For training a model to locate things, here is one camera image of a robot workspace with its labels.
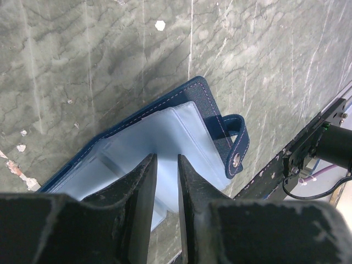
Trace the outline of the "aluminium frame rail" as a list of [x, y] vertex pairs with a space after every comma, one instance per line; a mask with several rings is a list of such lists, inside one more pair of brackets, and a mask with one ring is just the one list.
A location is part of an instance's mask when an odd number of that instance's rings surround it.
[[351, 106], [351, 84], [352, 81], [349, 81], [348, 84], [322, 108], [320, 113], [323, 114], [339, 98], [346, 99], [346, 105], [344, 109], [347, 110]]

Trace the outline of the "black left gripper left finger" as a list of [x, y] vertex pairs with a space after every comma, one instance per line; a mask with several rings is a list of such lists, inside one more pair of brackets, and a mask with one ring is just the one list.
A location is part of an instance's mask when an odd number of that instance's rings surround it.
[[93, 208], [92, 239], [80, 263], [146, 263], [157, 180], [157, 155], [82, 202]]

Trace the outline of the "blue leather card holder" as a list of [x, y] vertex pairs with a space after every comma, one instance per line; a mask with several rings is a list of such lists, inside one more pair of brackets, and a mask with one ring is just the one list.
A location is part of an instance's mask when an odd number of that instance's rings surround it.
[[218, 190], [243, 170], [250, 138], [241, 115], [222, 116], [205, 78], [194, 77], [93, 137], [40, 188], [82, 200], [157, 155], [156, 228], [178, 207], [178, 156]]

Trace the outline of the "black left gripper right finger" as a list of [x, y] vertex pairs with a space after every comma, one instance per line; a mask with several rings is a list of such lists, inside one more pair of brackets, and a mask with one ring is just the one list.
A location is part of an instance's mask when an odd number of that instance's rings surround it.
[[233, 263], [233, 200], [178, 156], [179, 220], [183, 263]]

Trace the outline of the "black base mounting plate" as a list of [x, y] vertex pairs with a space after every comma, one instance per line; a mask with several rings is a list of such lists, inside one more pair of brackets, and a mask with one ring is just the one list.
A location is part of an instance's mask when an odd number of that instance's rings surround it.
[[313, 159], [310, 149], [318, 129], [327, 123], [341, 127], [343, 120], [351, 117], [344, 109], [346, 102], [346, 99], [339, 98], [323, 114], [318, 113], [235, 198], [284, 199], [284, 191], [290, 191], [297, 185], [298, 177], [303, 175], [306, 165]]

